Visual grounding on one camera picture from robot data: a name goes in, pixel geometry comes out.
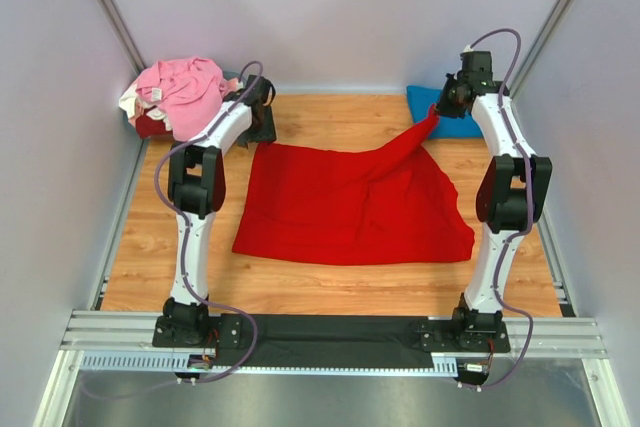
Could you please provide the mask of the red t shirt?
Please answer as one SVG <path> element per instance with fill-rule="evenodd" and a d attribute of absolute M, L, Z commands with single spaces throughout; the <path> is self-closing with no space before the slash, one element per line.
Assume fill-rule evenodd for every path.
<path fill-rule="evenodd" d="M 363 152 L 258 146 L 233 252 L 332 266 L 469 260 L 474 231 L 423 146 L 438 123 L 429 113 Z"/>

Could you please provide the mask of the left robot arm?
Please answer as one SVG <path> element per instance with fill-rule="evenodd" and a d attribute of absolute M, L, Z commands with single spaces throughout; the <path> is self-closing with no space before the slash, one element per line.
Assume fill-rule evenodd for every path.
<path fill-rule="evenodd" d="M 250 75 L 204 129 L 174 143 L 160 161 L 169 165 L 167 193 L 160 199 L 176 214 L 178 250 L 173 286 L 156 320 L 155 347 L 199 348 L 214 334 L 207 269 L 213 222 L 226 197 L 224 156 L 234 145 L 276 140 L 275 95 L 270 80 Z"/>

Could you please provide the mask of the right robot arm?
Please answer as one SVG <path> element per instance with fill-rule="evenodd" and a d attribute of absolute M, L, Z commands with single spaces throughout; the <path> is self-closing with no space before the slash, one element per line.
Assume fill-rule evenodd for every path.
<path fill-rule="evenodd" d="M 488 51 L 466 48 L 461 69 L 449 74 L 435 113 L 469 115 L 479 126 L 491 160 L 476 195 L 482 237 L 472 279 L 449 323 L 449 338 L 466 351 L 500 347 L 506 341 L 503 299 L 519 245 L 539 220 L 552 162 L 525 140 L 506 84 L 493 78 Z"/>

